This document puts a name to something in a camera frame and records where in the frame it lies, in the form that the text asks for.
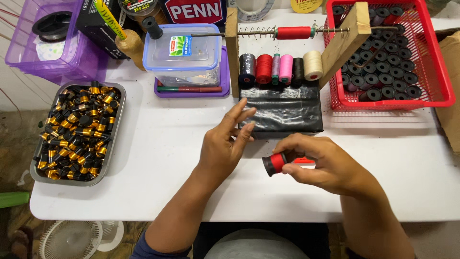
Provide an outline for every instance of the purple tray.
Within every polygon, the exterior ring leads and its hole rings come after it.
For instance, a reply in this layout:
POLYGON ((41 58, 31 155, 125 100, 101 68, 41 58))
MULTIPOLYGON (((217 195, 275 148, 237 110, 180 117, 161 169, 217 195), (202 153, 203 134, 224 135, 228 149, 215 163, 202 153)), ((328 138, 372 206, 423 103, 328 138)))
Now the purple tray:
POLYGON ((220 59, 220 93, 179 93, 179 92, 165 92, 160 93, 156 90, 158 79, 155 77, 155 94, 160 98, 193 98, 193 97, 224 97, 230 93, 230 70, 227 61, 227 47, 222 46, 222 57, 220 59))

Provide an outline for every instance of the white table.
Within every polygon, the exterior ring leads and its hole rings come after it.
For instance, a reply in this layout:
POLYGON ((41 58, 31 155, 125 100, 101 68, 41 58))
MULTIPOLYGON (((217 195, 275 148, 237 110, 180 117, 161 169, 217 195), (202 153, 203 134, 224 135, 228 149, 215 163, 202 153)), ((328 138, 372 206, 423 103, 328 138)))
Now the white table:
MULTIPOLYGON (((319 25, 325 20, 321 14, 291 12, 272 10, 264 21, 250 25, 292 26, 295 21, 295 26, 311 26, 314 20, 319 25)), ((436 21, 445 28, 458 26, 455 22, 436 21)), ((310 50, 324 50, 324 44, 320 35, 294 41, 240 39, 240 53, 273 54, 275 49, 301 57, 310 50)), ((153 220, 198 162, 205 132, 236 103, 231 96, 160 99, 153 91, 152 74, 127 61, 111 63, 107 81, 121 84, 127 94, 108 174, 89 188, 36 182, 30 209, 37 218, 153 220)), ((318 136, 331 137, 377 177, 400 221, 460 219, 460 161, 439 134, 432 109, 334 112, 328 99, 325 87, 324 132, 318 136)), ((296 183, 287 175, 267 176, 261 157, 276 143, 256 141, 247 146, 236 170, 211 197, 204 221, 341 220, 337 195, 296 183)))

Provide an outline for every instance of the black box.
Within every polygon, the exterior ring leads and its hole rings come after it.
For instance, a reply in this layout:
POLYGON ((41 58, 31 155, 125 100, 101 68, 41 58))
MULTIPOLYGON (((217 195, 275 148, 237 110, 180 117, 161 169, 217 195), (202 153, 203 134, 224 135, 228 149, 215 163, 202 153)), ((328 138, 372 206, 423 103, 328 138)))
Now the black box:
MULTIPOLYGON (((126 17, 126 13, 121 14, 121 8, 118 0, 104 0, 105 4, 113 14, 117 22, 123 29, 131 29, 137 32, 141 37, 143 31, 136 21, 126 17)), ((103 49, 113 59, 128 59, 115 45, 116 33, 107 26, 101 15, 96 10, 92 0, 85 0, 81 6, 77 18, 76 27, 94 44, 103 49)))
POLYGON ((239 89, 239 100, 247 97, 246 107, 256 107, 257 113, 239 123, 238 128, 255 121, 251 134, 254 139, 282 139, 296 132, 314 135, 323 131, 318 80, 303 81, 299 87, 240 83, 239 89))

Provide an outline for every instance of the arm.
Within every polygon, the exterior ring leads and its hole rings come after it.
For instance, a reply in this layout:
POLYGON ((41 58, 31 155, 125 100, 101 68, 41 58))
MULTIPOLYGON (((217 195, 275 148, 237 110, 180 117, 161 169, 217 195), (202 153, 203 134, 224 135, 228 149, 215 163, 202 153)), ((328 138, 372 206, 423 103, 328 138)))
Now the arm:
POLYGON ((327 137, 290 135, 273 153, 311 157, 315 169, 286 164, 283 173, 297 182, 340 195, 350 248, 368 259, 414 259, 414 249, 375 177, 327 137))
POLYGON ((179 253, 192 245, 207 201, 233 172, 246 143, 254 141, 250 136, 253 123, 241 130, 235 128, 256 113, 255 108, 242 111, 246 103, 243 98, 218 126, 205 134, 200 162, 145 232, 147 244, 155 251, 179 253))

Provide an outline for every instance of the pink thread spool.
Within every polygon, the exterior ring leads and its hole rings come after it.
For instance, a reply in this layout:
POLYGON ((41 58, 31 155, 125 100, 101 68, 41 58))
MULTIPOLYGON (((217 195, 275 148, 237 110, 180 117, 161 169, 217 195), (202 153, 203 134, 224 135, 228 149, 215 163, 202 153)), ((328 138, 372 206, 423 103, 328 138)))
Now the pink thread spool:
POLYGON ((291 81, 293 57, 289 54, 281 56, 280 81, 283 83, 291 81))

